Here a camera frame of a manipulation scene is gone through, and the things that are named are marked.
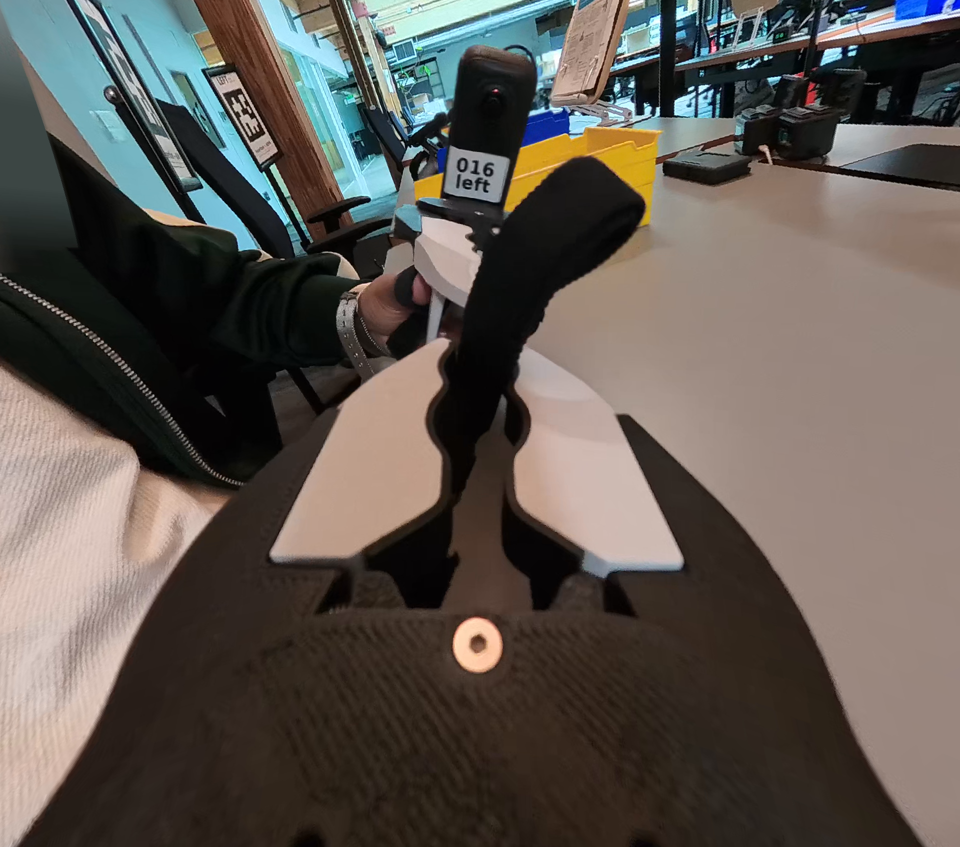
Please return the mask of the black office chair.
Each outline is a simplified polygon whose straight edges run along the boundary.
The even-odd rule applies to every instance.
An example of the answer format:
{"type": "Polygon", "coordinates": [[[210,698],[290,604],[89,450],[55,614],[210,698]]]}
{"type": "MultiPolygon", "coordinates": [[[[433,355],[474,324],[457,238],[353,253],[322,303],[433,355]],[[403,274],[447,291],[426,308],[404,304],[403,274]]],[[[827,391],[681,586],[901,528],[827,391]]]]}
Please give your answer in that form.
{"type": "MultiPolygon", "coordinates": [[[[294,243],[282,218],[220,152],[193,115],[186,108],[161,99],[156,104],[199,179],[243,223],[258,246],[273,258],[293,259],[294,243]]],[[[359,241],[372,234],[387,233],[389,224],[381,218],[335,229],[321,241],[309,244],[305,251],[309,255],[336,253],[351,261],[359,241]]]]}

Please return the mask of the long background workbench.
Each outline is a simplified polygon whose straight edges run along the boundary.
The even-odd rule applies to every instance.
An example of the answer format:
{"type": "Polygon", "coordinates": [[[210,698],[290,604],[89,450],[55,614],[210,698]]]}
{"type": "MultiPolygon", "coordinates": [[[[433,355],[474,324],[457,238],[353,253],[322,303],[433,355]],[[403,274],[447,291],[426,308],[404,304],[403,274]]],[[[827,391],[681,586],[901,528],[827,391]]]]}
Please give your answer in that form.
{"type": "MultiPolygon", "coordinates": [[[[838,52],[834,66],[879,70],[884,64],[905,71],[931,70],[943,52],[958,50],[957,10],[896,20],[893,13],[878,13],[858,22],[828,30],[817,37],[812,69],[824,64],[823,56],[838,52]]],[[[676,61],[673,68],[675,105],[682,97],[710,92],[709,116],[730,119],[737,112],[737,85],[755,84],[786,75],[800,75],[807,62],[809,38],[795,36],[778,42],[742,44],[702,57],[676,61]]],[[[611,80],[631,78],[634,107],[639,117],[646,106],[659,106],[658,56],[625,61],[614,66],[611,80]]]]}

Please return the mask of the silver watch band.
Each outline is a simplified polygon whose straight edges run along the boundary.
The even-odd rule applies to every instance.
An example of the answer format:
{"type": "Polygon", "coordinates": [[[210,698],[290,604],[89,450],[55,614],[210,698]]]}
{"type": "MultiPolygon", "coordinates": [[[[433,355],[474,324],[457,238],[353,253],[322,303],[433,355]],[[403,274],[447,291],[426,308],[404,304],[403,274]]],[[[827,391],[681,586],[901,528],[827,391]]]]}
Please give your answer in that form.
{"type": "Polygon", "coordinates": [[[342,350],[356,373],[359,382],[365,384],[376,375],[369,356],[356,328],[360,290],[344,292],[338,302],[335,322],[342,350]]]}

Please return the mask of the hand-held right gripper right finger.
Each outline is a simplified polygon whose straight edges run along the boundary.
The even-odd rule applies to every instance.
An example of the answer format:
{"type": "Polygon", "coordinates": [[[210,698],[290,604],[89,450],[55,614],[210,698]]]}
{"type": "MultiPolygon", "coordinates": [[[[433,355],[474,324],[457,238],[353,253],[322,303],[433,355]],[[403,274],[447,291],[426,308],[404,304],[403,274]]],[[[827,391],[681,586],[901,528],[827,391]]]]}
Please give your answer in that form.
{"type": "Polygon", "coordinates": [[[514,448],[502,547],[544,611],[576,575],[677,574],[685,558],[619,417],[582,379],[523,349],[507,395],[514,448]]]}

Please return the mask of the flat black case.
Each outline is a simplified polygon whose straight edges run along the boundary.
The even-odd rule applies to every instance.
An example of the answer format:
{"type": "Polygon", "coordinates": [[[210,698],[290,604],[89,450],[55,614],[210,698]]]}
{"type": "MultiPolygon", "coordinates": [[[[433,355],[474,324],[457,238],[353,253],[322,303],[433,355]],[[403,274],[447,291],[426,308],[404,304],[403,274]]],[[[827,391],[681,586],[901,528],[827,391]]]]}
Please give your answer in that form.
{"type": "Polygon", "coordinates": [[[736,153],[691,150],[666,159],[662,163],[665,177],[703,186],[719,186],[750,175],[752,159],[736,153]]]}

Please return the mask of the framed marker sign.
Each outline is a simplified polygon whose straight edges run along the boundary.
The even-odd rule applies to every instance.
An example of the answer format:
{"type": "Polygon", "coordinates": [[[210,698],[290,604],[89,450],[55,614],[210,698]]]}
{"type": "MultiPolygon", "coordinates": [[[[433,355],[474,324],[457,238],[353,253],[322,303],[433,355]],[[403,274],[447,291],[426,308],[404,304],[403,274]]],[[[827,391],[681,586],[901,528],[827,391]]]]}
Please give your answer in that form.
{"type": "Polygon", "coordinates": [[[187,201],[202,182],[150,94],[101,0],[65,0],[90,40],[110,84],[107,102],[126,124],[144,155],[176,200],[187,201]]]}
{"type": "Polygon", "coordinates": [[[282,150],[239,70],[223,63],[205,68],[202,74],[257,169],[267,172],[282,157],[282,150]]]}

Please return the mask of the person's left hand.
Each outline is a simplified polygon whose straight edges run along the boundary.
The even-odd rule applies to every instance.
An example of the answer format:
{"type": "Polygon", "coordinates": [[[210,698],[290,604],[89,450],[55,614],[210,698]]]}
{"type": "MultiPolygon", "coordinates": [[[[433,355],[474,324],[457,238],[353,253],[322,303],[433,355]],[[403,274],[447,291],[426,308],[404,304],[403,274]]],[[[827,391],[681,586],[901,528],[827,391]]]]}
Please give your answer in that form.
{"type": "Polygon", "coordinates": [[[403,359],[428,340],[433,291],[414,266],[382,274],[361,291],[357,313],[366,335],[396,359],[403,359]]]}

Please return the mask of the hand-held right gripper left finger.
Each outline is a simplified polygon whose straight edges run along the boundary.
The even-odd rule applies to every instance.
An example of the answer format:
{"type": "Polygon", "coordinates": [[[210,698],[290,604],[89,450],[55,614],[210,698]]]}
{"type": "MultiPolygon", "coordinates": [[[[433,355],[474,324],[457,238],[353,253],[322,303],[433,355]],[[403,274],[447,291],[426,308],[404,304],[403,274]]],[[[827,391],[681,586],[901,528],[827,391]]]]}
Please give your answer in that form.
{"type": "Polygon", "coordinates": [[[343,404],[270,549],[281,566],[387,574],[412,608],[441,607],[450,552],[450,459],[429,421],[447,388],[435,340],[343,404]]]}

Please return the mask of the black battery charger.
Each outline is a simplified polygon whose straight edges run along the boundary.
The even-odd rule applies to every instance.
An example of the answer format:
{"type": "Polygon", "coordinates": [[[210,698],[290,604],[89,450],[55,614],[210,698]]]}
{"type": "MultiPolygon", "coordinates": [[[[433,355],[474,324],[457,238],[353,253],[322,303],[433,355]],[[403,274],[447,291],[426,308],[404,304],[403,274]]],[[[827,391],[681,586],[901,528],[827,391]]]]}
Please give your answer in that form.
{"type": "Polygon", "coordinates": [[[803,101],[781,108],[776,120],[775,156],[800,162],[830,154],[839,125],[858,109],[867,77],[861,68],[817,68],[809,78],[801,78],[803,101]]]}
{"type": "Polygon", "coordinates": [[[753,157],[766,148],[776,151],[781,108],[758,105],[740,110],[735,118],[733,147],[737,155],[753,157]]]}

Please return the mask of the grey desk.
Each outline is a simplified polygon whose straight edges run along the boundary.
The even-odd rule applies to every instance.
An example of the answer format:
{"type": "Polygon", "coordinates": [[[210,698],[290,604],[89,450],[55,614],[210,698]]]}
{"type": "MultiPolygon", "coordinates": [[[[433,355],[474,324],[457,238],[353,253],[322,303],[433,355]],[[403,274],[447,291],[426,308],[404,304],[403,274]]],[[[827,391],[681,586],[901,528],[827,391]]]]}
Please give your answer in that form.
{"type": "Polygon", "coordinates": [[[888,793],[958,845],[958,192],[658,174],[637,242],[532,347],[750,533],[888,793]]]}

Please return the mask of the yellow plastic bin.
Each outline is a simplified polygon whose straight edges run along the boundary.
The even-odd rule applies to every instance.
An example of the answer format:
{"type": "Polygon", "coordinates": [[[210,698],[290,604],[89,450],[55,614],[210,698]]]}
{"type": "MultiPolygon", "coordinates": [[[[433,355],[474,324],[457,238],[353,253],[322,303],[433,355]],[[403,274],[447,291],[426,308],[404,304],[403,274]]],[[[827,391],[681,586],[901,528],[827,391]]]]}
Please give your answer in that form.
{"type": "Polygon", "coordinates": [[[587,128],[579,136],[556,135],[505,154],[483,153],[477,145],[452,145],[445,171],[416,181],[414,199],[461,196],[468,206],[501,206],[510,215],[546,184],[534,196],[539,226],[550,230],[552,238],[583,233],[623,199],[619,186],[606,181],[595,168],[573,168],[558,180],[548,178],[571,161],[594,159],[643,201],[643,216],[634,226],[630,220],[619,222],[628,231],[620,237],[630,239],[651,221],[659,135],[658,131],[587,128]]]}

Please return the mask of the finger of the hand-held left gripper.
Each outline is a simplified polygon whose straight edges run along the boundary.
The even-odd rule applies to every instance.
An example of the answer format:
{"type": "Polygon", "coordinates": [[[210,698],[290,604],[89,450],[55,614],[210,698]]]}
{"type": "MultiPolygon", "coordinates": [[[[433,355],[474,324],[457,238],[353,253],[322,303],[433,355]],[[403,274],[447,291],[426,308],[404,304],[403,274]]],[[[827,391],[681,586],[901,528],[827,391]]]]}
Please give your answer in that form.
{"type": "Polygon", "coordinates": [[[447,303],[463,311],[469,301],[482,254],[473,229],[446,219],[422,219],[414,241],[414,268],[431,289],[425,341],[438,338],[447,303]]]}

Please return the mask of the wooden pillar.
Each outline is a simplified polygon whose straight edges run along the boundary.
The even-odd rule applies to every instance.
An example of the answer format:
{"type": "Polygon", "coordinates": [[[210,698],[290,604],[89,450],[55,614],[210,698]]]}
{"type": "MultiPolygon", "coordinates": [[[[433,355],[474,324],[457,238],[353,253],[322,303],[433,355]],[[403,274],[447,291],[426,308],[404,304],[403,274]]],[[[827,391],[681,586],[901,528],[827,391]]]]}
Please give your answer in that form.
{"type": "Polygon", "coordinates": [[[342,192],[259,0],[193,0],[219,49],[267,121],[278,168],[303,221],[341,201],[342,192]]]}

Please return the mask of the person's left forearm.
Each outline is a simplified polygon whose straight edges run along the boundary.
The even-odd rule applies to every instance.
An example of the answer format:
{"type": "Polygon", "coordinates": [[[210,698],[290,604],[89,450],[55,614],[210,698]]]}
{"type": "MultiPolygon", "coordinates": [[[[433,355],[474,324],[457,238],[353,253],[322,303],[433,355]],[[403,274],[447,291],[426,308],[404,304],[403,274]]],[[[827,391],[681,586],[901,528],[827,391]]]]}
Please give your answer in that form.
{"type": "Polygon", "coordinates": [[[276,368],[345,359],[336,314],[361,281],[337,254],[270,258],[240,249],[229,231],[145,214],[156,253],[143,315],[179,354],[235,355],[276,368]]]}

